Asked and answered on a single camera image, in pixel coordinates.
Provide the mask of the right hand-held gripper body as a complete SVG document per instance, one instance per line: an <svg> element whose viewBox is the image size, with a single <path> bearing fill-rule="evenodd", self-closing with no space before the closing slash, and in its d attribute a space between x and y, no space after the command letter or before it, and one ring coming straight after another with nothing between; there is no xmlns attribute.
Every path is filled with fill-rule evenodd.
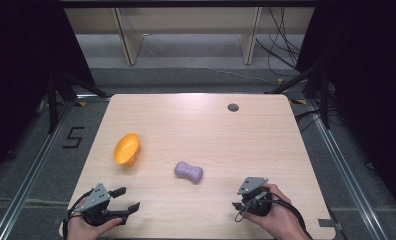
<svg viewBox="0 0 396 240"><path fill-rule="evenodd" d="M265 177L246 177L242 185L237 190L237 194L242 197L239 203L248 206L246 212L266 216L271 210L272 196L264 184L268 182Z"/></svg>

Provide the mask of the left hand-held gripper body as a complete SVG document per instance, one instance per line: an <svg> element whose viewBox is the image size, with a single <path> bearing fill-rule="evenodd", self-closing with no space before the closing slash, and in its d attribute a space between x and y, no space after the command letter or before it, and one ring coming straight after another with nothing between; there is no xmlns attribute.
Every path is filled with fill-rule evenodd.
<svg viewBox="0 0 396 240"><path fill-rule="evenodd" d="M75 211L80 212L83 215L84 220L92 226L100 226L107 221L115 218L121 218L122 222L120 225L125 225L127 217L119 215L121 211L110 211L108 205L110 203L110 197L108 190L102 183L98 183L87 195L86 200L75 208Z"/></svg>

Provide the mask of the person's left hand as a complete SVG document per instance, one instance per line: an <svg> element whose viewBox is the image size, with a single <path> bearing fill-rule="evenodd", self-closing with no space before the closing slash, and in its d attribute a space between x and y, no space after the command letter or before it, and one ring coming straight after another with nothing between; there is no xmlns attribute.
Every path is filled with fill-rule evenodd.
<svg viewBox="0 0 396 240"><path fill-rule="evenodd" d="M122 222L121 218L107 221L100 226L89 225L82 215L77 214L70 218L66 240L98 240L104 233L114 229Z"/></svg>

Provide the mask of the person's right hand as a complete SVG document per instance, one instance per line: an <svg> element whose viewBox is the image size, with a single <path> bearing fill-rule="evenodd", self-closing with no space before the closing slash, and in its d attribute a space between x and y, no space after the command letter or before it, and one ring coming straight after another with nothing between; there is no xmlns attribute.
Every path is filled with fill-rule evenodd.
<svg viewBox="0 0 396 240"><path fill-rule="evenodd" d="M293 212L277 203L272 204L266 216L245 212L243 217L263 228L276 240L311 240Z"/></svg>

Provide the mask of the orange soap dish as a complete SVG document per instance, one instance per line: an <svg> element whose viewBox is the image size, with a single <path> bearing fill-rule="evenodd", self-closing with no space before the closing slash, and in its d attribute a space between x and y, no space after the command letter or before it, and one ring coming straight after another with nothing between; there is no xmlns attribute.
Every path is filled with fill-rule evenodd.
<svg viewBox="0 0 396 240"><path fill-rule="evenodd" d="M135 164L135 158L140 149L140 139L136 133L124 135L116 144L113 157L119 165L132 167Z"/></svg>

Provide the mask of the purple soap bar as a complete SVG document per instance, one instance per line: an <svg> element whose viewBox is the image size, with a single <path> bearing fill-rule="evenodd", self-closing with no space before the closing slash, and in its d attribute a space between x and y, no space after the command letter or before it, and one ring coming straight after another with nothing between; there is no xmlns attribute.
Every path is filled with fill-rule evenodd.
<svg viewBox="0 0 396 240"><path fill-rule="evenodd" d="M187 179L194 184L199 184L203 178L203 169L181 161L175 166L174 174L178 178Z"/></svg>

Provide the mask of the black metal stand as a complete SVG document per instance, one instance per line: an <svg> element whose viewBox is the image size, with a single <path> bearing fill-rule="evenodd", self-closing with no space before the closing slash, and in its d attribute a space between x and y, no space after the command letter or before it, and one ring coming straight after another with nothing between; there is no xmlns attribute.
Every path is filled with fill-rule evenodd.
<svg viewBox="0 0 396 240"><path fill-rule="evenodd" d="M307 79L308 82L304 87L304 95L307 98L313 98L317 93L320 93L320 116L324 126L329 129L329 118L328 118L328 100L329 100L329 79L326 70L326 62L324 60L316 60L315 63L298 76L293 77L285 84L281 84L279 87L269 94L280 94L288 90L292 86L295 86L299 82Z"/></svg>
<svg viewBox="0 0 396 240"><path fill-rule="evenodd" d="M85 89L101 98L111 97L111 94L100 90L94 84L83 81L67 72L63 72L61 70L55 71L50 75L47 81L50 116L49 133L52 133L59 123L57 96L60 96L64 102L73 102L77 99L77 95L72 88L73 85L80 86L82 89Z"/></svg>

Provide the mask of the black curtain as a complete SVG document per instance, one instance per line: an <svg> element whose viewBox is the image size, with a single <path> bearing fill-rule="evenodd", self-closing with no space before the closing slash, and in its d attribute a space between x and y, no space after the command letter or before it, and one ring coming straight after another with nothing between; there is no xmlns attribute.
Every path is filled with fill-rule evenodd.
<svg viewBox="0 0 396 240"><path fill-rule="evenodd" d="M95 83L59 0L0 0L0 164L62 71Z"/></svg>
<svg viewBox="0 0 396 240"><path fill-rule="evenodd" d="M328 41L330 81L357 141L396 201L396 0L316 0L297 69Z"/></svg>

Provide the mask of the aluminium floor rail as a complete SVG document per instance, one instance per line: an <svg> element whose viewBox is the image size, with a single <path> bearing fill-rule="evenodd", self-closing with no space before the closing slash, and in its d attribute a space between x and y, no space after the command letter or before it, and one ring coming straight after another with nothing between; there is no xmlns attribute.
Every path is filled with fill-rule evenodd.
<svg viewBox="0 0 396 240"><path fill-rule="evenodd" d="M389 240L378 215L349 167L331 130L325 127L321 119L316 120L316 126L372 239Z"/></svg>
<svg viewBox="0 0 396 240"><path fill-rule="evenodd" d="M47 134L44 143L41 145L38 154L36 155L31 167L29 168L29 171L24 177L18 191L10 201L7 210L5 211L3 217L0 220L0 240L7 240L8 236L10 235L15 225L15 222L17 221L25 205L26 199L29 196L33 186L35 185L36 180L45 164L45 161L56 142L56 138L59 135L62 124L72 108L72 102L65 103L61 107L60 112L57 114L56 126L50 133Z"/></svg>

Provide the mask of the grey table corner bracket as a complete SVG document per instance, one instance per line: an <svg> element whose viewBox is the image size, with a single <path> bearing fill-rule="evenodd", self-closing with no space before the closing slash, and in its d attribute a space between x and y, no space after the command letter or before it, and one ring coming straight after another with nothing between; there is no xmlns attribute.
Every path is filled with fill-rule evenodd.
<svg viewBox="0 0 396 240"><path fill-rule="evenodd" d="M343 230L343 225L340 222L332 219L319 219L318 223L320 227L332 227L337 231Z"/></svg>

